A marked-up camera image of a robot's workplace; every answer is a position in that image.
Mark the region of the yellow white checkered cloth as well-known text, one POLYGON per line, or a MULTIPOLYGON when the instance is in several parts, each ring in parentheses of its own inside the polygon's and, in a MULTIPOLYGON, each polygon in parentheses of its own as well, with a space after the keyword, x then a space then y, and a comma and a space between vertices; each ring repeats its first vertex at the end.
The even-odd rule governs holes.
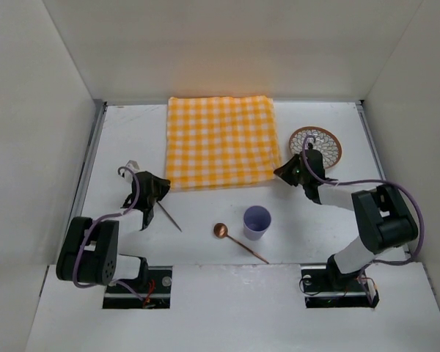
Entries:
POLYGON ((170 98, 166 178, 176 191, 272 180, 282 165, 272 99, 170 98))

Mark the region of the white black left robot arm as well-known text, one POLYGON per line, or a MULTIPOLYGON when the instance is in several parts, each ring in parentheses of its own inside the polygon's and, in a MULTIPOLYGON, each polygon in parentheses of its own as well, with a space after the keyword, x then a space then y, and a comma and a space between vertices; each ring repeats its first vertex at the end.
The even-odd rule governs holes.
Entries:
POLYGON ((96 219, 76 216, 70 221, 56 264, 59 280, 78 288, 144 280, 146 260, 120 254, 119 242, 125 235, 148 228, 155 204, 169 193, 171 181, 129 166, 121 166, 117 173, 129 179, 131 192, 115 213, 96 219))

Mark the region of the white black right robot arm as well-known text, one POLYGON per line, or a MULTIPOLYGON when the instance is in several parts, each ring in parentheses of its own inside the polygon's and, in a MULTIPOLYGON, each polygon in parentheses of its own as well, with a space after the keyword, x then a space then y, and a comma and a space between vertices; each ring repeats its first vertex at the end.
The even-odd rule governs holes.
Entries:
POLYGON ((418 240, 422 248, 425 224, 422 212, 409 192, 387 180, 340 182, 326 176, 321 152, 304 149, 274 174, 290 186, 302 186, 306 197, 318 205, 333 205, 354 213, 357 237, 326 263, 327 282, 341 290, 379 263, 388 249, 418 240))

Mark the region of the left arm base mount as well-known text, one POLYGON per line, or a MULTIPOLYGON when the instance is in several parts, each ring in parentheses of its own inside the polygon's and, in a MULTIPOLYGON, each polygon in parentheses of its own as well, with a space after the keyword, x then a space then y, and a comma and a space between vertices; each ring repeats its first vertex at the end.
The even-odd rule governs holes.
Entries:
POLYGON ((108 286, 103 296, 103 309, 169 309, 171 304, 172 266, 153 266, 147 280, 123 280, 125 286, 108 286))

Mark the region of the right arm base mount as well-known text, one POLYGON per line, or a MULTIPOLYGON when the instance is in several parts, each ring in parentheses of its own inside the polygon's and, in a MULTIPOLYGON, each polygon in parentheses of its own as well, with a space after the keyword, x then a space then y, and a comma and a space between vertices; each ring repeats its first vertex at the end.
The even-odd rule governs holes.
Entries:
POLYGON ((332 283, 325 264, 301 266, 299 288, 308 309, 377 307, 380 297, 375 281, 364 274, 332 283))

